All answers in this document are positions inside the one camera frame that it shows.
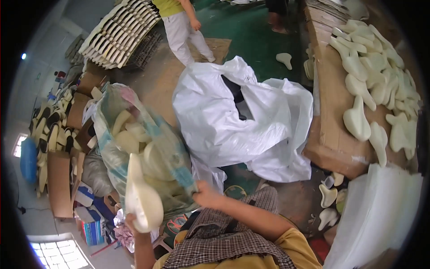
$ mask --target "worker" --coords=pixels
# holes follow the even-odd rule
[[[288,34],[285,29],[282,17],[287,15],[287,6],[289,0],[266,0],[266,7],[269,9],[269,24],[272,25],[272,31]]]
[[[169,47],[181,63],[187,66],[194,62],[187,45],[188,39],[209,62],[215,61],[199,31],[201,24],[190,0],[152,0],[152,3],[160,10]]]
[[[172,253],[157,261],[149,233],[126,225],[135,239],[135,268],[191,269],[321,269],[306,238],[286,218],[278,215],[276,189],[265,186],[241,200],[223,196],[206,181],[197,181],[194,212],[175,237]]]

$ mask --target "hand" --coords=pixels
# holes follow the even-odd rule
[[[193,194],[193,199],[202,207],[220,209],[225,196],[214,191],[204,180],[196,181],[199,192]]]
[[[202,27],[202,25],[200,24],[200,22],[197,19],[191,20],[191,27],[195,30],[198,31],[200,29],[200,27]]]
[[[136,215],[132,213],[128,213],[126,216],[126,225],[132,231],[133,236],[139,235],[139,231],[134,227],[133,221],[136,220]]]

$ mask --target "yellow shirt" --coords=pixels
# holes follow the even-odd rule
[[[152,3],[160,10],[161,17],[169,17],[184,11],[178,0],[152,0]]]
[[[187,231],[181,231],[175,237],[175,242],[182,242]],[[281,237],[276,240],[275,244],[279,245],[290,256],[297,269],[322,269],[323,267],[318,262],[315,254],[310,248],[304,235],[295,228],[290,228]],[[170,253],[159,258],[153,269],[160,269]],[[271,255],[266,255],[260,258],[257,255],[241,256],[234,260],[225,260],[221,263],[205,263],[198,264],[190,269],[231,269],[231,268],[247,268],[247,269],[279,269],[275,264]]]

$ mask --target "white pants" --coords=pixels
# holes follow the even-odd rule
[[[191,28],[190,19],[185,11],[169,17],[163,17],[162,19],[164,21],[164,27],[166,28],[169,47],[176,58],[185,66],[194,62],[190,53],[190,48],[188,48],[187,45],[188,38],[197,50],[207,59],[214,56],[206,44],[202,33]]]

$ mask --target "window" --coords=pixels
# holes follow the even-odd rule
[[[73,239],[54,242],[34,242],[30,244],[46,269],[87,269],[93,268],[81,253]]]
[[[26,134],[24,134],[24,133],[19,134],[19,136],[16,140],[16,143],[15,143],[15,146],[13,147],[13,152],[12,152],[13,156],[18,157],[18,158],[21,157],[21,143],[26,138],[27,138]]]

